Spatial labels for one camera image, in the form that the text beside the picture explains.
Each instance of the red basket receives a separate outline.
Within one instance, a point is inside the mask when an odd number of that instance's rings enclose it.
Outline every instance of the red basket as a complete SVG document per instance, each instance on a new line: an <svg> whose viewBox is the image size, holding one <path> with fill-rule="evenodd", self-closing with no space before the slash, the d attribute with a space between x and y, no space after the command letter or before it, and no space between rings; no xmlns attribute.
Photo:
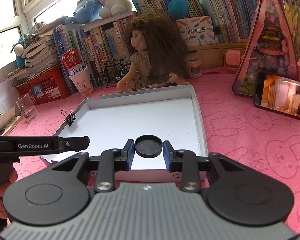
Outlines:
<svg viewBox="0 0 300 240"><path fill-rule="evenodd" d="M60 65L17 86L16 89L21 96L29 93L35 105L64 99L70 95Z"/></svg>

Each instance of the screw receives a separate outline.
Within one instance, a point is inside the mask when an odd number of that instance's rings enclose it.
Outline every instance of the screw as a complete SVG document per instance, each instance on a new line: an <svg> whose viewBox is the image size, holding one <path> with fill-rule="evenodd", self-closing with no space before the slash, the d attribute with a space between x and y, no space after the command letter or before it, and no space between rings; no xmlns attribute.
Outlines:
<svg viewBox="0 0 300 240"><path fill-rule="evenodd" d="M196 190L198 189L198 186L199 186L198 183L190 181L187 182L183 187L187 190Z"/></svg>
<svg viewBox="0 0 300 240"><path fill-rule="evenodd" d="M100 182L97 185L98 190L109 190L111 187L112 187L112 184L110 182L106 182L106 181Z"/></svg>
<svg viewBox="0 0 300 240"><path fill-rule="evenodd" d="M150 185L147 185L147 186L144 186L143 189L146 191L150 191L152 189L152 187Z"/></svg>

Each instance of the pink handbag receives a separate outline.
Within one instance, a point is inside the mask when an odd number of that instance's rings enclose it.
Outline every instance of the pink handbag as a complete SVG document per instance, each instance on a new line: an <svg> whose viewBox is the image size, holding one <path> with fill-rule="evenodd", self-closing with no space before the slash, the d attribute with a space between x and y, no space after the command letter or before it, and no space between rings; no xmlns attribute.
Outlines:
<svg viewBox="0 0 300 240"><path fill-rule="evenodd" d="M253 96L258 70L298 79L291 33L278 0L258 0L232 91Z"/></svg>

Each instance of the red can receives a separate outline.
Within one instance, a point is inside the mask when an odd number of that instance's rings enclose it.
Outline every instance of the red can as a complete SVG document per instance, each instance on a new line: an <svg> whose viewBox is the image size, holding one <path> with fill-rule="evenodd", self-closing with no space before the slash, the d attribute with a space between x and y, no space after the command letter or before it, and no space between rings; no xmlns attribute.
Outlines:
<svg viewBox="0 0 300 240"><path fill-rule="evenodd" d="M66 67L69 76L73 76L85 68L76 49L71 49L62 54L61 60L63 65Z"/></svg>

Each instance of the gray ribbed plate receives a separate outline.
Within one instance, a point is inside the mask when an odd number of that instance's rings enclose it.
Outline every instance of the gray ribbed plate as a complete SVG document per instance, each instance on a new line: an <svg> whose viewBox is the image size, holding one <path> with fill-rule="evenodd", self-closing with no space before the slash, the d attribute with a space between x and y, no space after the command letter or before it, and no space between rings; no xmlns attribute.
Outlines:
<svg viewBox="0 0 300 240"><path fill-rule="evenodd" d="M84 212L66 223L35 228L13 222L1 236L6 240L283 240L294 233L283 222L262 228L234 225L213 213L199 194L182 192L174 183L121 183L114 192L96 194Z"/></svg>

